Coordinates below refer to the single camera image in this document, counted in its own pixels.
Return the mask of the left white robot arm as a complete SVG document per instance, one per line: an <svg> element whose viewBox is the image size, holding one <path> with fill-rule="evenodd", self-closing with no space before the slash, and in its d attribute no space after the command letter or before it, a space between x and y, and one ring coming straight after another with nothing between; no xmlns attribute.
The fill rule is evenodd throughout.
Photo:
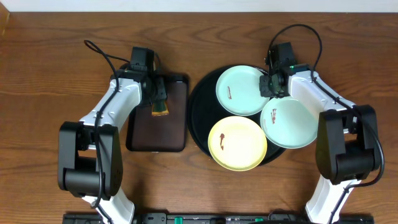
<svg viewBox="0 0 398 224"><path fill-rule="evenodd" d="M121 188L119 132L131 111L166 99L164 78L118 70L99 103L58 136L58 186L94 207L105 223L132 223L134 204Z"/></svg>

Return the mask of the green and orange sponge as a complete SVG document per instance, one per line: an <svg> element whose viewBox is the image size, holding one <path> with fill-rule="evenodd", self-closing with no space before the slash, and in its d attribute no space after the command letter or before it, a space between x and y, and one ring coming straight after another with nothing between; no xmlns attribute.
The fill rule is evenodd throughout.
<svg viewBox="0 0 398 224"><path fill-rule="evenodd" d="M164 116L169 114L166 100L156 101L152 104L152 116Z"/></svg>

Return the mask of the yellow plate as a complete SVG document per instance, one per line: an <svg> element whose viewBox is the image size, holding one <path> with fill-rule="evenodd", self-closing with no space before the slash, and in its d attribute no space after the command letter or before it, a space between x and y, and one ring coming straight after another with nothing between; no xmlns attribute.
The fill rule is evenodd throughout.
<svg viewBox="0 0 398 224"><path fill-rule="evenodd" d="M251 119L229 116L211 128L208 148L220 166L242 172L257 167L263 161L267 153L267 138Z"/></svg>

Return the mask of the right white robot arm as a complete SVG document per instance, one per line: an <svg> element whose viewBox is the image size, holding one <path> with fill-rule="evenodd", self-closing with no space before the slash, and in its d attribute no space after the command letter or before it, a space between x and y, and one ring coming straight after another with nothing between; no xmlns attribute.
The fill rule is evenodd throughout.
<svg viewBox="0 0 398 224"><path fill-rule="evenodd" d="M298 102L315 119L320 178L305 213L312 223L338 222L353 189L374 185L384 172L375 110L341 97L307 64L279 62L260 76L259 89L273 102Z"/></svg>

